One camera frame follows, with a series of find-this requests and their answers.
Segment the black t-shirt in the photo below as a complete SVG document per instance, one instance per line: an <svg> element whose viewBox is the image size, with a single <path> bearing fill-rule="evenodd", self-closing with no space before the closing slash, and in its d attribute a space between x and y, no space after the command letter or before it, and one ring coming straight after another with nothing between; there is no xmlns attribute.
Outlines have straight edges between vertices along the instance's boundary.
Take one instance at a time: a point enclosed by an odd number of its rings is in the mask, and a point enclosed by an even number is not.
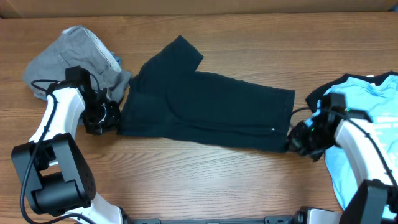
<svg viewBox="0 0 398 224"><path fill-rule="evenodd" d="M118 134L284 152L292 90L200 72L202 54L177 37L130 80Z"/></svg>

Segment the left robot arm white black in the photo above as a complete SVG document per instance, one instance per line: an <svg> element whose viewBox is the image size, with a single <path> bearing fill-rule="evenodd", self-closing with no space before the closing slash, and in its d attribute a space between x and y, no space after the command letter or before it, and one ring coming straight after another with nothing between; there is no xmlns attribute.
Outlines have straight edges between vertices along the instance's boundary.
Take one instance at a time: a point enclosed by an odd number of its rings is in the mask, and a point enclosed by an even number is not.
<svg viewBox="0 0 398 224"><path fill-rule="evenodd" d="M96 77L80 66L65 70L63 81L48 79L47 107L35 134L14 147L12 162L21 181L20 210L28 204L51 223L72 218L78 223L131 223L125 211L96 191L95 178L75 142L78 123L102 135L117 128L121 112L107 88L93 88Z"/></svg>

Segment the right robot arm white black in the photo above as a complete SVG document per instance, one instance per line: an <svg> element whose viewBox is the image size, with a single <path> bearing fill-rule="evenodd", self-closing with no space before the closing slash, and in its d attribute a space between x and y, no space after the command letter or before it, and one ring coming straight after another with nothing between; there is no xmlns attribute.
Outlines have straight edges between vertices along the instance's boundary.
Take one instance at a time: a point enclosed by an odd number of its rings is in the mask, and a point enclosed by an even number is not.
<svg viewBox="0 0 398 224"><path fill-rule="evenodd" d="M301 207L291 223L397 223L383 218L385 208L397 213L397 181L382 151L373 121L363 110L347 107L345 96L322 97L320 113L307 126L298 123L287 136L286 148L317 161L332 146L342 148L353 170L358 189L344 212Z"/></svg>

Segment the black garment under blue shirt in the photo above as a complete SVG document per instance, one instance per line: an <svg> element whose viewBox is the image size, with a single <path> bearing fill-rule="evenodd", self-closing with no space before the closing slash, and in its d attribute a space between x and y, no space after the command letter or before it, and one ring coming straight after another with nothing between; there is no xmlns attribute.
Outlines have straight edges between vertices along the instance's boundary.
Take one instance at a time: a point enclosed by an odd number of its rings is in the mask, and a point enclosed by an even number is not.
<svg viewBox="0 0 398 224"><path fill-rule="evenodd" d="M376 76L361 76L361 75L353 75L353 74L346 73L342 77L340 77L332 82L326 83L326 84L318 87L317 89L313 90L311 92L311 94L309 94L306 97L305 101L307 102L307 105L309 106L311 112L314 113L317 110L318 100L320 100L322 98L323 94L327 90L329 90L333 85L338 85L338 84L344 83L347 81L347 79L349 77L353 77L353 78L357 78L360 80L364 80L368 83L374 83L375 85L379 86L389 75L397 76L397 72L390 71L390 72L383 73L381 75L376 75Z"/></svg>

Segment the folded grey shorts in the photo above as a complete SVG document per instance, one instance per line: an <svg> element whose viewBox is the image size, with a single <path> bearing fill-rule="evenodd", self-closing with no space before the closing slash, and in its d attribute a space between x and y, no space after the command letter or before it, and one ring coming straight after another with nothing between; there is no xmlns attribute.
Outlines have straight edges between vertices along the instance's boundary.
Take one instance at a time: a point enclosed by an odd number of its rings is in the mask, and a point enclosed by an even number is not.
<svg viewBox="0 0 398 224"><path fill-rule="evenodd" d="M121 62L122 59L108 50L92 31L83 26L73 26L65 29L56 41L28 64L22 79L36 97L45 100L45 93L34 88L32 81L62 81L67 68L80 66L94 75L91 83L95 88L107 88L111 99L120 103L132 77L121 67Z"/></svg>

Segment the light blue t-shirt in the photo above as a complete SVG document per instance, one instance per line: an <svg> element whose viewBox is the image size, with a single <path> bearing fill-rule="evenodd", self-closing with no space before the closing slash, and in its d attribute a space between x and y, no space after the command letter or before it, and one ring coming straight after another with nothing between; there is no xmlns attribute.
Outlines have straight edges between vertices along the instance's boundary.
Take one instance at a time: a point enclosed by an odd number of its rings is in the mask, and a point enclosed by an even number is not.
<svg viewBox="0 0 398 224"><path fill-rule="evenodd" d="M349 77L346 82L333 85L323 95L329 93L344 94L347 107L368 113L397 178L397 76L389 75L379 86ZM325 164L337 201L342 209L346 209L358 188L349 160L341 148L333 146L325 152Z"/></svg>

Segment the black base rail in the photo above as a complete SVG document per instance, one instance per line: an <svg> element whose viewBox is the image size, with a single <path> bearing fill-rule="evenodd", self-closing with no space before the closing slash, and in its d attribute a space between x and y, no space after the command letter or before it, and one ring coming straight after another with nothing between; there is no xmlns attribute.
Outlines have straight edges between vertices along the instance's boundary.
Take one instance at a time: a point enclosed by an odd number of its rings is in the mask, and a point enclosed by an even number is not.
<svg viewBox="0 0 398 224"><path fill-rule="evenodd" d="M232 219L202 219L202 220L160 220L153 219L135 219L128 221L132 224L290 224L293 216L265 216L264 218L232 218Z"/></svg>

